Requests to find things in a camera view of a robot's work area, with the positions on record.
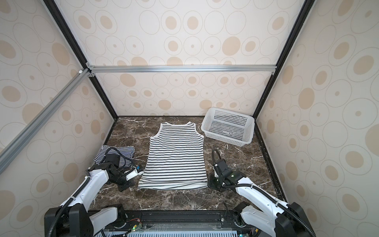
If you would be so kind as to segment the blue white striped tank top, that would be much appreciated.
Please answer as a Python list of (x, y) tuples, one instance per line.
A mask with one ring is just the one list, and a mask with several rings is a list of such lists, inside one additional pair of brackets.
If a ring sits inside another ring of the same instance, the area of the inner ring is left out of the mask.
[[(106, 152), (110, 146), (103, 145), (97, 154), (97, 156), (94, 159), (94, 162), (96, 164), (99, 164), (103, 158), (106, 156)], [(120, 157), (119, 160), (119, 167), (130, 167), (131, 166), (131, 159), (133, 159), (134, 153), (135, 153), (135, 147), (115, 147), (115, 149), (110, 149), (108, 151), (109, 154), (117, 154)]]

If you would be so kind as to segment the white plastic laundry basket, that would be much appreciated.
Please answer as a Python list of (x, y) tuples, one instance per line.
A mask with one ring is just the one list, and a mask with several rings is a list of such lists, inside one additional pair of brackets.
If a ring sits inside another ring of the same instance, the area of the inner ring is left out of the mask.
[(207, 111), (201, 124), (206, 137), (239, 147), (252, 142), (254, 127), (252, 116), (216, 107)]

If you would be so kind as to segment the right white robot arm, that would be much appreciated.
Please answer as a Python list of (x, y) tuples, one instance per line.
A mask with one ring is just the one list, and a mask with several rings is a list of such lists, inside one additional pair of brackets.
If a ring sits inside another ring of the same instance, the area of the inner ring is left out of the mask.
[(264, 232), (271, 237), (315, 237), (307, 215), (297, 203), (289, 204), (261, 189), (240, 171), (228, 167), (224, 159), (213, 160), (214, 175), (208, 187), (218, 191), (233, 191), (248, 199), (226, 216), (238, 227), (252, 226), (255, 232)]

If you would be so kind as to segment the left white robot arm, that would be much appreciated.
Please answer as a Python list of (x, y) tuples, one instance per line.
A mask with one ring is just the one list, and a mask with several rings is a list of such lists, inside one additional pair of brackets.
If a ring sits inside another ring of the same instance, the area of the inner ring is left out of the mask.
[(108, 225), (116, 229), (126, 225), (127, 214), (121, 204), (110, 205), (94, 214), (88, 211), (105, 184), (116, 184), (122, 192), (134, 185), (133, 178), (143, 174), (143, 167), (134, 162), (130, 170), (123, 171), (119, 165), (120, 157), (118, 154), (105, 155), (100, 163), (89, 168), (85, 180), (66, 201), (45, 213), (45, 236), (93, 237)]

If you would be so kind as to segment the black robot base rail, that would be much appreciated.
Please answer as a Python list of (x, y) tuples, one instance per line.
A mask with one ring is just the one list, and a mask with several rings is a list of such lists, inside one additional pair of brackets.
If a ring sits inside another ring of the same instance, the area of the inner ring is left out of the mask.
[(245, 203), (232, 210), (126, 211), (110, 207), (86, 211), (80, 205), (53, 224), (58, 210), (45, 215), (47, 237), (308, 237), (293, 217), (276, 214), (273, 223)]

